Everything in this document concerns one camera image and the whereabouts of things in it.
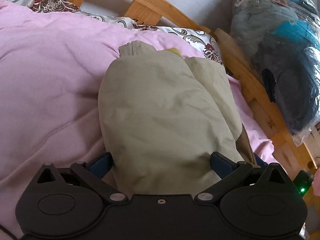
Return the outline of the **wooden bed frame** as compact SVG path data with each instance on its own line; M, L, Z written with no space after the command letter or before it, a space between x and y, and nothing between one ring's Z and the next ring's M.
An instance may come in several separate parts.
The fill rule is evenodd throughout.
M132 0L125 15L139 24L156 25L164 17L180 28L211 32L204 26L198 26L166 0ZM319 130L314 128L306 141L296 146L284 125L279 109L269 102L257 74L235 41L221 29L216 29L212 36L218 41L225 66L241 82L242 94L254 113L254 119L271 138L275 153L281 161L284 162L286 157L293 157L299 167L307 167L313 173L319 171Z

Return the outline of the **plastic bag of clothes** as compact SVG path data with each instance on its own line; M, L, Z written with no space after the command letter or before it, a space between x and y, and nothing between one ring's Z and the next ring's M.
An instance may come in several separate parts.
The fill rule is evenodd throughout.
M317 7L312 0L233 0L231 37L301 145L319 123Z

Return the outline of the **beige and yellow jacket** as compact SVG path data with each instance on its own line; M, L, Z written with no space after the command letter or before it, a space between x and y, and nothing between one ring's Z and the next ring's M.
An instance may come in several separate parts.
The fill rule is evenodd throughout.
M195 195L220 180L213 152L255 164L223 65L141 41L119 52L98 111L121 192Z

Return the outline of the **floral patterned pillow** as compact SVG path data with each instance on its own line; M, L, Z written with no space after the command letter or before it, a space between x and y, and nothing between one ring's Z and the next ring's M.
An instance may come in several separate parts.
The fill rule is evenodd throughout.
M174 34L186 42L188 42L195 49L203 53L204 57L213 60L217 63L223 64L220 48L216 39L208 32L199 28L177 28L156 26L151 24L141 24L137 20L129 17L117 17L93 14L80 10L75 4L68 0L7 0L21 6L28 7L34 12L73 12L77 14L86 15L101 22L120 25L127 29L136 29L138 31L158 31L163 33Z

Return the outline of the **pink bed sheet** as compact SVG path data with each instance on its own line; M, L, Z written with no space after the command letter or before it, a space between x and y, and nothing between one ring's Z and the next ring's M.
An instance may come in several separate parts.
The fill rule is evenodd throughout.
M33 238L16 218L16 205L42 164L65 168L107 151L98 95L119 49L141 41L183 58L204 55L184 39L130 30L72 12L34 12L1 0L1 238ZM245 119L239 83L228 76L254 158L261 152Z

